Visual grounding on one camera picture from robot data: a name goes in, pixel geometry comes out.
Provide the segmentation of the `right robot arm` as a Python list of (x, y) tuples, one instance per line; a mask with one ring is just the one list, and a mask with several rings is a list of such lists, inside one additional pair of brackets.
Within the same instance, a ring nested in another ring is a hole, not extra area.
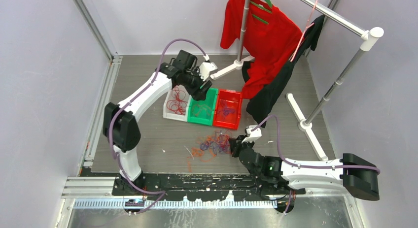
[(280, 194), (317, 188), (348, 192), (362, 200), (380, 200), (379, 169), (355, 154), (344, 153), (342, 158), (329, 161), (298, 161), (263, 156), (253, 149), (254, 142), (244, 141), (243, 135), (228, 141), (232, 157), (239, 159), (257, 184), (274, 186)]

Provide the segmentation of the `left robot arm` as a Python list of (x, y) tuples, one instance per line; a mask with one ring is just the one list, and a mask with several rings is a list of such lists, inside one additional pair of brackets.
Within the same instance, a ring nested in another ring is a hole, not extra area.
[(130, 194), (138, 195), (144, 188), (137, 156), (137, 145), (141, 139), (139, 119), (163, 94), (179, 85), (194, 100), (205, 100), (212, 86), (209, 76), (217, 70), (217, 66), (207, 55), (204, 58), (197, 65), (195, 55), (180, 50), (170, 62), (158, 64), (151, 77), (129, 97), (105, 106), (103, 135), (119, 164), (120, 175), (126, 180), (124, 188)]

